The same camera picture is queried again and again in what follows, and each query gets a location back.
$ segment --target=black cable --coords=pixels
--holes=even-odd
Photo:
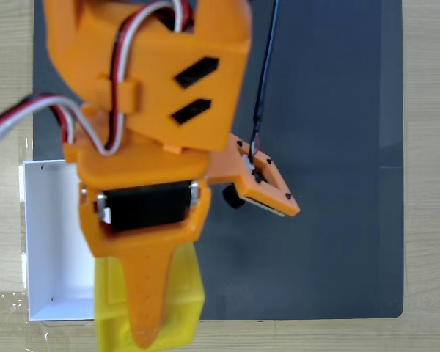
[[[260,83],[257,89],[256,104],[254,105],[254,113],[252,117],[253,128],[252,128],[251,140],[249,143],[249,160],[251,161],[251,164],[253,163],[254,155],[257,152],[256,138],[259,135],[261,122],[263,121],[265,86],[267,83],[268,69],[271,62],[271,52],[272,52],[272,46],[274,44],[278,11],[279,11],[279,0],[274,0],[274,11],[272,13],[271,26],[269,28],[268,44],[265,50],[265,60],[263,63],[263,68],[261,70]]]

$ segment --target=white cardboard box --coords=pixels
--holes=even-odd
[[[29,320],[93,319],[95,260],[80,230],[76,166],[23,165]]]

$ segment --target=robotic arm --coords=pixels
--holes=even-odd
[[[131,335],[148,348],[163,325],[173,253],[198,239],[210,184],[229,184],[224,196],[234,208],[299,212],[272,159],[252,155],[230,133],[249,54],[249,5],[199,0],[195,14],[186,0],[44,5],[51,60],[85,104],[28,97],[0,116],[0,138],[12,122],[52,106],[65,160],[81,180],[82,232],[96,258],[120,261]]]

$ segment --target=dark gray surface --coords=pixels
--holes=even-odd
[[[234,132],[248,139],[272,1],[252,1],[253,46]],[[34,89],[67,93],[34,20]],[[292,219],[214,198],[197,255],[202,319],[389,318],[403,311],[400,0],[281,0],[261,147],[301,206]],[[50,116],[34,158],[60,158]]]

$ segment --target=wooden surface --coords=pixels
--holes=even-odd
[[[440,0],[404,0],[405,310],[392,320],[202,322],[187,351],[440,351]],[[0,110],[32,88],[32,0],[0,0]],[[92,323],[26,319],[18,166],[30,120],[0,144],[0,352],[95,351]]]

